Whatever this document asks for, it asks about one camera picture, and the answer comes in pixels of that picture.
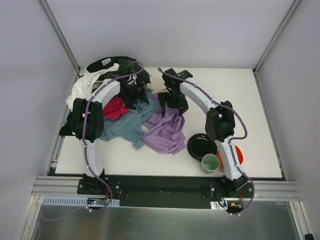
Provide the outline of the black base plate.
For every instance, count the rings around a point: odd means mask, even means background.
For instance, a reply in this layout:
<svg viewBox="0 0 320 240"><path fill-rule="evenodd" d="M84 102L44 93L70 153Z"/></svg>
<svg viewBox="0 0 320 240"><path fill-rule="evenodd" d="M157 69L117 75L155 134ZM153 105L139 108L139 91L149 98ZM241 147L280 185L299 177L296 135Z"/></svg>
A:
<svg viewBox="0 0 320 240"><path fill-rule="evenodd" d="M250 199L252 184L243 177L236 188L225 177L107 175L105 182L82 176L79 195L108 196L122 207L210 209L216 201Z"/></svg>

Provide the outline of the cream black tote bag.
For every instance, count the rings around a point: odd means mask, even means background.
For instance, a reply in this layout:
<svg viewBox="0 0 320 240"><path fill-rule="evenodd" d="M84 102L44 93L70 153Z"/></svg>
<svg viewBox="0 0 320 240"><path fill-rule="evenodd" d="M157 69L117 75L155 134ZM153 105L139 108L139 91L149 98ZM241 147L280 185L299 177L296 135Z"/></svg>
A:
<svg viewBox="0 0 320 240"><path fill-rule="evenodd" d="M67 116L67 119L62 126L62 128L59 131L60 136L72 136L73 132L71 130L71 118L72 118L72 113L70 112L69 115Z"/></svg>

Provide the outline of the pale green cup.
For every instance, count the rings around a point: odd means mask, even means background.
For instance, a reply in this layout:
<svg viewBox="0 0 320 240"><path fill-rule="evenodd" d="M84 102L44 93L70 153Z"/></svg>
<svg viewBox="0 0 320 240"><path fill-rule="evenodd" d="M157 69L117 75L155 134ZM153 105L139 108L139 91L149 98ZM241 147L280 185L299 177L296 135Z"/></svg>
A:
<svg viewBox="0 0 320 240"><path fill-rule="evenodd" d="M215 154L208 153L203 156L200 163L200 170L204 174L211 174L215 172L219 167L220 167L220 160Z"/></svg>

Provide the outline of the right aluminium frame post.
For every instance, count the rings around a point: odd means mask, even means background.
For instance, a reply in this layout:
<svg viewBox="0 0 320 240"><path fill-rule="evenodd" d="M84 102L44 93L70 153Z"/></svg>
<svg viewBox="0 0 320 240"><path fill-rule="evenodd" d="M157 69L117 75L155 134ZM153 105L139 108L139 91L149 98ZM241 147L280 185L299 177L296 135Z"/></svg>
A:
<svg viewBox="0 0 320 240"><path fill-rule="evenodd" d="M267 59L268 55L270 54L277 40L280 38L282 32L285 30L286 26L289 24L290 20L292 19L293 15L295 14L295 12L297 11L297 9L299 8L302 2L303 2L302 0L293 0L292 3L290 4L288 10L284 14L282 20L280 21L278 27L276 28L274 34L272 35L270 41L268 42L266 48L264 49L261 57L259 58L255 67L252 69L254 76L256 76L259 70L261 69L263 63Z"/></svg>

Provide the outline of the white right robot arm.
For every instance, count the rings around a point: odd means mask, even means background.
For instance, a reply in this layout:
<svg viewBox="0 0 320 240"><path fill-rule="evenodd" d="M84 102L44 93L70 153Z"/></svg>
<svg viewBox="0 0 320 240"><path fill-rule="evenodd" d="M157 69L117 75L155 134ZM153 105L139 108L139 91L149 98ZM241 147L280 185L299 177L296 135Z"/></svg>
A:
<svg viewBox="0 0 320 240"><path fill-rule="evenodd" d="M167 89L167 92L158 94L161 113L164 114L166 108L171 108L183 115L189 109L187 98L191 99L206 115L205 132L217 145L223 161L225 181L234 191L239 191L250 180L241 168L234 140L245 139L248 130L231 102L219 101L211 96L187 70L179 73L173 68L157 70L162 73Z"/></svg>

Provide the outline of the magenta cloth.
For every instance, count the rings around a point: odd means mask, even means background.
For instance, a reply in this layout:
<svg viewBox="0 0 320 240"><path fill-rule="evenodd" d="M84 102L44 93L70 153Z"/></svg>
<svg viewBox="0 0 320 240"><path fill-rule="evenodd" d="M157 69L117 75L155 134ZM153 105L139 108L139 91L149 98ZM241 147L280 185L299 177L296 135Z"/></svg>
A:
<svg viewBox="0 0 320 240"><path fill-rule="evenodd" d="M123 99L115 96L104 106L103 117L115 121L127 112L128 108L124 106Z"/></svg>

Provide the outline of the lilac cloth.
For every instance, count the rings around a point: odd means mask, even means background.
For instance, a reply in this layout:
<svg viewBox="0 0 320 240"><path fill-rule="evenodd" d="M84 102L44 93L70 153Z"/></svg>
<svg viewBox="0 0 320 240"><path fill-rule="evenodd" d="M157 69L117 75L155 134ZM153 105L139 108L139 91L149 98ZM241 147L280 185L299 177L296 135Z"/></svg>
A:
<svg viewBox="0 0 320 240"><path fill-rule="evenodd" d="M167 108L164 114L157 109L143 123L148 131L141 137L141 140L157 152L175 155L186 147L186 137L183 134L184 124L185 118L179 115L178 109Z"/></svg>

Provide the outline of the blue-grey cloth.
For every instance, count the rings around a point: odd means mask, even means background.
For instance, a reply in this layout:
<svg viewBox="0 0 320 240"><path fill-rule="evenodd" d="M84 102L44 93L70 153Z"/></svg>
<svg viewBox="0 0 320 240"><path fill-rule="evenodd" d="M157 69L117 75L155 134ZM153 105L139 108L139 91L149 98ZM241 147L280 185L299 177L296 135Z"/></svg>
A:
<svg viewBox="0 0 320 240"><path fill-rule="evenodd" d="M131 142L135 149L140 149L144 142L141 137L145 134L142 124L147 121L159 107L157 100L153 98L150 90L147 90L149 104L140 100L135 104L135 109L128 108L128 112L116 120L103 117L104 130L100 137L103 141L111 141L114 138L123 138Z"/></svg>

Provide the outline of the beige folded cloth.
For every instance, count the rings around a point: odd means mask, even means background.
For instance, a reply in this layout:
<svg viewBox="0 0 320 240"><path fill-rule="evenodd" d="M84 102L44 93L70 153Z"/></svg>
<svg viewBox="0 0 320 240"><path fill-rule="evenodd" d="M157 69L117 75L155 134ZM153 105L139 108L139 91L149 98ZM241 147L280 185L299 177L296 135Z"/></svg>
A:
<svg viewBox="0 0 320 240"><path fill-rule="evenodd" d="M158 93L166 93L167 87L165 86L165 81L160 77L149 78L150 83L146 84L146 89L151 91L153 95Z"/></svg>

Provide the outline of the white cloth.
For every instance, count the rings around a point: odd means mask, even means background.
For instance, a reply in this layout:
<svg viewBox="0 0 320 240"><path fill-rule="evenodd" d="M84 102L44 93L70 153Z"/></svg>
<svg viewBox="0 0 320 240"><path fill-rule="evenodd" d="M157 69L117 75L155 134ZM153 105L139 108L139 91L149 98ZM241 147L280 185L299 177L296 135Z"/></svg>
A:
<svg viewBox="0 0 320 240"><path fill-rule="evenodd" d="M96 72L86 72L82 77L80 77L73 85L70 95L66 99L66 104L69 110L73 110L73 102L76 98L86 99L91 95L94 83L98 78L107 73L117 71L119 69L119 64L114 63L113 66L108 69L102 69Z"/></svg>

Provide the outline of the aluminium front rail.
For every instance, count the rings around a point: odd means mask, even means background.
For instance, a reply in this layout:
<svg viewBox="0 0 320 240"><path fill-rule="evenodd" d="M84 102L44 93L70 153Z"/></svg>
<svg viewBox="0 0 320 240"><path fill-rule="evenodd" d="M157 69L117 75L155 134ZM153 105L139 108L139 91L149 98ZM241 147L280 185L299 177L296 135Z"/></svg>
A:
<svg viewBox="0 0 320 240"><path fill-rule="evenodd" d="M66 195L77 193L79 176L37 176L33 185L33 195ZM301 202L302 197L294 181L255 180L257 201Z"/></svg>

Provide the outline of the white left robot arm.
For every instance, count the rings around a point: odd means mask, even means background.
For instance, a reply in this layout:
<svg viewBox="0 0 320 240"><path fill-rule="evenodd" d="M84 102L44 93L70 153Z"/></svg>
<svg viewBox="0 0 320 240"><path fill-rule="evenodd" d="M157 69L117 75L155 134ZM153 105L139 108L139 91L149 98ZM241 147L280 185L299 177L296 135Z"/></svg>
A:
<svg viewBox="0 0 320 240"><path fill-rule="evenodd" d="M123 97L123 101L130 107L140 100L148 104L145 83L139 77L143 71L144 66L133 61L125 66L118 64L117 72L113 74L106 69L86 73L82 77L93 84L101 76L107 77L95 91L68 102L72 107L71 119L67 123L70 124L70 132L81 142L86 167L83 179L88 184L109 186L104 179L105 172L96 146L104 129L103 108L117 95Z"/></svg>

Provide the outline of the black mesh cloth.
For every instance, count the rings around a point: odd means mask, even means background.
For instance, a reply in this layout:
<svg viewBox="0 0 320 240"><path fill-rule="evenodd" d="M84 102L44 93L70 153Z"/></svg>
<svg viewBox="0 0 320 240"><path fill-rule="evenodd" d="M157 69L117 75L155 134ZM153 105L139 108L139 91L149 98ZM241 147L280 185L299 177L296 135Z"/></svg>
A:
<svg viewBox="0 0 320 240"><path fill-rule="evenodd" d="M85 69L89 73L94 73L100 70L112 72L114 76L124 76L133 74L141 70L141 66L136 63L135 58L128 56L111 56L105 57L89 64Z"/></svg>

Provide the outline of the left aluminium frame post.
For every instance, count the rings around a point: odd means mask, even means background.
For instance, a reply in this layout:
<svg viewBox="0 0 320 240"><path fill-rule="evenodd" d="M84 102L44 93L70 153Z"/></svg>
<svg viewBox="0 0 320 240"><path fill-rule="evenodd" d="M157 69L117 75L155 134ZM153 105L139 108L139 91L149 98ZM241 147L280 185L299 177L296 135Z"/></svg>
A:
<svg viewBox="0 0 320 240"><path fill-rule="evenodd" d="M41 7L41 9L43 10L55 36L57 37L62 49L64 50L68 60L70 61L71 65L73 66L73 68L78 72L80 69L80 66L56 20L56 17L54 16L54 13L48 3L47 0L38 0L37 1Z"/></svg>

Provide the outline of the orange bowl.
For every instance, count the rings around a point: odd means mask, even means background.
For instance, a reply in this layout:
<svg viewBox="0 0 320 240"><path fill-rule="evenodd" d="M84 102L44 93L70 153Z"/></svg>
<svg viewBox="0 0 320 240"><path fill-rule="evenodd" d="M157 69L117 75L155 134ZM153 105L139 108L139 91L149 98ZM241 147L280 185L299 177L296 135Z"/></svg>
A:
<svg viewBox="0 0 320 240"><path fill-rule="evenodd" d="M235 150L236 150L236 154L237 154L239 163L242 164L243 161L244 161L243 153L242 153L242 151L240 150L240 148L237 145L235 146ZM217 155L217 157L219 159L219 162L220 162L220 168L223 169L224 168L224 164L223 164L223 160L222 160L222 157L221 157L221 154L220 154L219 150L217 151L216 155Z"/></svg>

